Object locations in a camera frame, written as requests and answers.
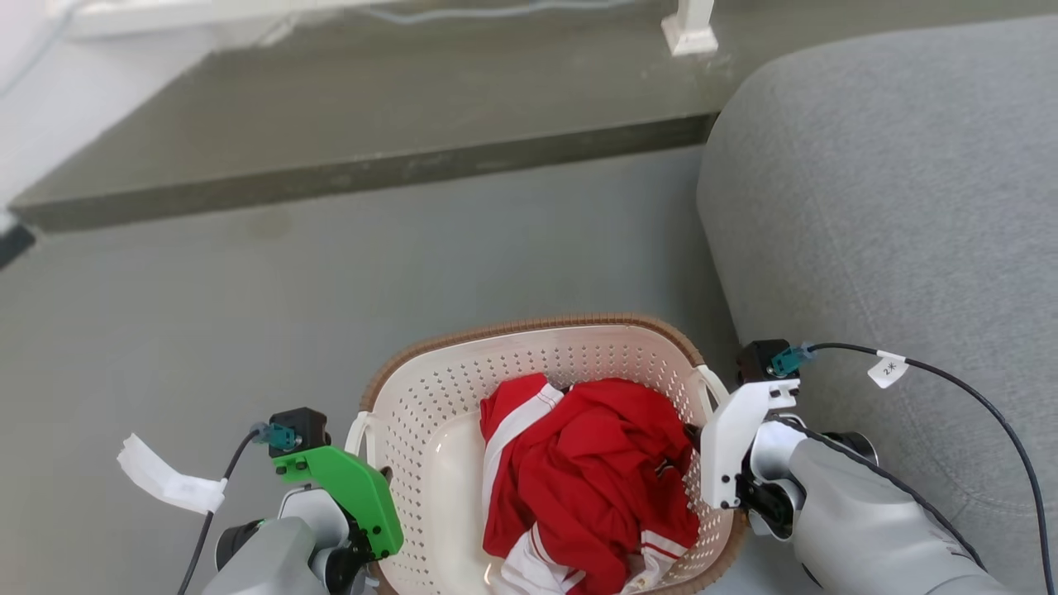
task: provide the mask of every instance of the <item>gray sofa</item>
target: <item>gray sofa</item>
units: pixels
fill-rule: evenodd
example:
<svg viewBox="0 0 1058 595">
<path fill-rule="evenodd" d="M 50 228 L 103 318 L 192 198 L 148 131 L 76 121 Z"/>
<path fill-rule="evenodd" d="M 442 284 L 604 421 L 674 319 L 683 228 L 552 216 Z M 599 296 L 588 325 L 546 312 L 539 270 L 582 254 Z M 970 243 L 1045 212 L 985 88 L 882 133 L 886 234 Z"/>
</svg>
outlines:
<svg viewBox="0 0 1058 595">
<path fill-rule="evenodd" d="M 846 341 L 933 363 L 1005 413 L 1058 547 L 1058 16 L 800 52 L 750 77 L 698 205 L 742 341 Z M 911 371 L 821 353 L 801 413 L 863 432 L 995 576 L 1043 591 L 1028 482 L 999 425 Z"/>
</svg>

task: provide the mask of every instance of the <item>red clothing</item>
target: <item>red clothing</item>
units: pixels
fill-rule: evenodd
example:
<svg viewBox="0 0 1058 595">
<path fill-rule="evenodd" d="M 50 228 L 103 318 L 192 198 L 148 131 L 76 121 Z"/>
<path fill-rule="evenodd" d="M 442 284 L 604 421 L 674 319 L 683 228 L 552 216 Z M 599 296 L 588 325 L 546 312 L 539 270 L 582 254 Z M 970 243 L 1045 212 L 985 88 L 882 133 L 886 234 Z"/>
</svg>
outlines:
<svg viewBox="0 0 1058 595">
<path fill-rule="evenodd" d="M 576 584 L 561 591 L 613 595 L 631 555 L 662 560 L 663 574 L 694 545 L 682 483 L 692 447 L 664 395 L 621 379 L 562 395 L 535 374 L 481 402 L 481 434 L 489 554 L 507 557 L 528 531 L 552 570 L 570 569 Z"/>
</svg>

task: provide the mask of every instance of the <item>black cable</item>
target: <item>black cable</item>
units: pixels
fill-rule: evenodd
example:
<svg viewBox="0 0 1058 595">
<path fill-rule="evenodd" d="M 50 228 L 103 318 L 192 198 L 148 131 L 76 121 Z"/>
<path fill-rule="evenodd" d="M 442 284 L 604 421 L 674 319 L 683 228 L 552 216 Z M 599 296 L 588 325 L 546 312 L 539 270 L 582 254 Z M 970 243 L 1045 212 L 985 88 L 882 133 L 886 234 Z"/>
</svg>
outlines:
<svg viewBox="0 0 1058 595">
<path fill-rule="evenodd" d="M 258 433 L 257 430 L 251 430 L 247 437 L 242 438 L 239 443 L 239 448 L 235 450 L 235 455 L 232 456 L 231 463 L 227 464 L 227 470 L 224 471 L 224 479 L 232 479 L 232 471 L 235 471 L 235 464 L 239 462 L 239 457 L 242 456 L 242 451 L 245 450 L 247 445 L 250 440 L 254 439 Z M 195 575 L 195 566 L 198 565 L 199 556 L 202 555 L 202 547 L 205 546 L 205 538 L 209 534 L 209 523 L 213 522 L 213 512 L 205 513 L 205 521 L 202 522 L 202 530 L 199 533 L 198 543 L 195 544 L 195 554 L 191 555 L 191 561 L 187 564 L 187 572 L 184 573 L 184 581 L 180 583 L 180 590 L 177 591 L 177 595 L 184 595 L 187 593 L 187 585 L 191 582 L 191 576 Z"/>
<path fill-rule="evenodd" d="M 867 457 L 863 457 L 863 456 L 860 456 L 859 454 L 856 454 L 852 450 L 845 448 L 844 446 L 841 446 L 840 444 L 832 440 L 831 438 L 827 438 L 826 436 L 824 436 L 822 434 L 819 434 L 817 432 L 813 432 L 811 430 L 805 428 L 804 426 L 801 426 L 797 421 L 794 421 L 791 419 L 787 419 L 785 417 L 780 417 L 780 416 L 768 417 L 768 420 L 769 421 L 778 421 L 778 422 L 782 423 L 783 426 L 788 426 L 788 427 L 797 430 L 798 432 L 801 432 L 802 434 L 804 434 L 805 436 L 808 436 L 809 438 L 811 438 L 814 440 L 819 440 L 819 441 L 823 443 L 824 445 L 826 445 L 831 450 L 836 451 L 836 452 L 840 452 L 841 454 L 844 454 L 849 458 L 852 458 L 856 463 L 859 463 L 860 465 L 863 465 L 864 467 L 867 467 L 868 469 L 874 471 L 878 475 L 881 475 L 882 477 L 889 480 L 898 489 L 900 489 L 901 491 L 907 492 L 908 495 L 910 495 L 911 498 L 913 498 L 914 501 L 917 502 L 919 506 L 922 506 L 926 510 L 929 510 L 930 515 L 933 515 L 933 517 L 936 519 L 936 521 L 938 523 L 941 523 L 941 526 L 943 526 L 945 528 L 945 530 L 947 530 L 949 534 L 951 534 L 951 537 L 955 538 L 955 541 L 957 541 L 959 544 L 963 546 L 963 549 L 966 549 L 966 553 L 969 554 L 971 558 L 973 558 L 973 561 L 979 566 L 981 566 L 981 570 L 983 570 L 985 572 L 988 572 L 988 570 L 985 569 L 984 562 L 981 561 L 981 557 L 978 556 L 978 551 L 974 549 L 972 545 L 970 545 L 970 542 L 966 541 L 966 538 L 964 538 L 963 535 L 961 533 L 959 533 L 959 530 L 956 530 L 954 526 L 952 526 L 951 521 L 949 521 L 947 518 L 945 518 L 945 516 L 942 515 L 940 510 L 937 510 L 935 507 L 933 507 L 933 505 L 930 504 L 925 498 L 923 498 L 922 495 L 919 495 L 918 492 L 916 492 L 911 486 L 909 486 L 908 484 L 905 484 L 904 482 L 901 482 L 899 477 L 897 477 L 896 475 L 890 473 L 889 471 L 886 471 L 881 467 L 878 467 L 874 463 L 868 461 Z"/>
<path fill-rule="evenodd" d="M 849 349 L 853 351 L 860 351 L 862 354 L 881 355 L 878 354 L 878 349 L 872 349 L 870 347 L 863 347 L 862 345 L 853 345 L 850 343 L 819 343 L 818 345 L 811 345 L 807 348 L 808 353 L 818 351 L 820 349 Z M 1043 510 L 1043 493 L 1040 491 L 1040 481 L 1036 476 L 1036 470 L 1033 469 L 1033 462 L 1028 459 L 1028 453 L 1025 451 L 1025 447 L 1021 444 L 1021 438 L 1014 431 L 1014 428 L 1007 422 L 1003 414 L 1000 413 L 996 405 L 993 405 L 984 395 L 979 393 L 977 389 L 970 386 L 962 379 L 949 374 L 940 367 L 932 366 L 928 363 L 924 363 L 911 358 L 905 358 L 905 363 L 912 367 L 917 367 L 919 369 L 925 369 L 926 372 L 935 374 L 941 378 L 951 382 L 952 384 L 959 386 L 960 389 L 966 391 L 971 397 L 977 399 L 979 403 L 984 405 L 988 413 L 992 414 L 992 417 L 999 421 L 1002 426 L 1003 431 L 1014 443 L 1014 448 L 1018 451 L 1018 456 L 1021 457 L 1021 464 L 1025 467 L 1025 472 L 1028 473 L 1028 484 L 1033 488 L 1033 502 L 1036 505 L 1036 523 L 1039 526 L 1040 531 L 1040 556 L 1043 559 L 1043 582 L 1046 585 L 1047 595 L 1055 595 L 1055 579 L 1054 574 L 1051 570 L 1051 545 L 1047 542 L 1047 521 L 1046 516 Z"/>
</svg>

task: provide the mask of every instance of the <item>cable connector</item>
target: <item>cable connector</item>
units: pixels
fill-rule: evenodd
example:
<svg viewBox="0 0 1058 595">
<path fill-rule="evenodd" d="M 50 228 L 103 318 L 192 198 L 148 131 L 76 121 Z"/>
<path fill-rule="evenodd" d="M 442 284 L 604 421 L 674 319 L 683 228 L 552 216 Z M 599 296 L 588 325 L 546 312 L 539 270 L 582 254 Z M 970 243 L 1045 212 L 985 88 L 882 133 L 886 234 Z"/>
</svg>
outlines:
<svg viewBox="0 0 1058 595">
<path fill-rule="evenodd" d="M 302 437 L 293 430 L 278 423 L 254 423 L 252 430 L 257 430 L 254 443 L 268 444 L 268 446 L 289 452 L 302 444 Z"/>
<path fill-rule="evenodd" d="M 801 364 L 816 358 L 809 350 L 811 343 L 804 342 L 800 347 L 787 347 L 783 353 L 771 358 L 771 369 L 768 372 L 778 378 L 786 378 L 801 367 Z"/>
</svg>

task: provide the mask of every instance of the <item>gray floor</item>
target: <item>gray floor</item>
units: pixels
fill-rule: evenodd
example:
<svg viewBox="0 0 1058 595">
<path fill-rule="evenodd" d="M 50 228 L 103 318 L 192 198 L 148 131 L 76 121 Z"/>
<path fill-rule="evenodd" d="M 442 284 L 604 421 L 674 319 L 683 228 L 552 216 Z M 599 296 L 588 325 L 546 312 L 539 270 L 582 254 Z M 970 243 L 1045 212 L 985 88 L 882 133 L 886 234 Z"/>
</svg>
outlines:
<svg viewBox="0 0 1058 595">
<path fill-rule="evenodd" d="M 276 411 L 318 409 L 341 436 L 371 374 L 431 336 L 634 310 L 685 330 L 730 378 L 734 331 L 694 206 L 698 154 L 48 239 L 0 275 L 0 450 L 16 480 L 0 497 L 3 592 L 175 590 L 201 517 L 135 488 L 114 461 L 123 438 L 215 477 Z M 284 491 L 249 451 L 215 526 L 274 513 Z M 762 574 L 774 566 L 746 556 L 716 592 L 800 577 L 779 558 L 785 570 Z M 211 575 L 204 563 L 191 592 Z"/>
<path fill-rule="evenodd" d="M 500 1 L 523 2 L 484 3 Z M 416 0 L 407 11 L 468 3 L 475 2 Z M 292 195 L 307 183 L 293 174 L 306 172 L 341 188 L 349 181 L 326 166 L 715 113 L 761 65 L 803 48 L 1058 12 L 1058 0 L 717 0 L 719 50 L 673 58 L 659 22 L 675 5 L 639 0 L 607 11 L 414 26 L 348 13 L 272 48 L 211 57 L 14 209 L 47 227 L 51 219 L 36 221 L 42 215 L 35 211 L 72 206 L 73 199 L 127 195 L 140 199 L 138 206 L 122 203 L 130 213 L 162 201 L 174 203 L 163 213 L 185 203 L 222 206 L 215 195 L 231 187 L 225 183 L 266 173 L 291 173 L 270 184 Z M 479 165 L 495 170 L 521 159 Z M 399 174 L 414 177 L 424 165 Z"/>
</svg>

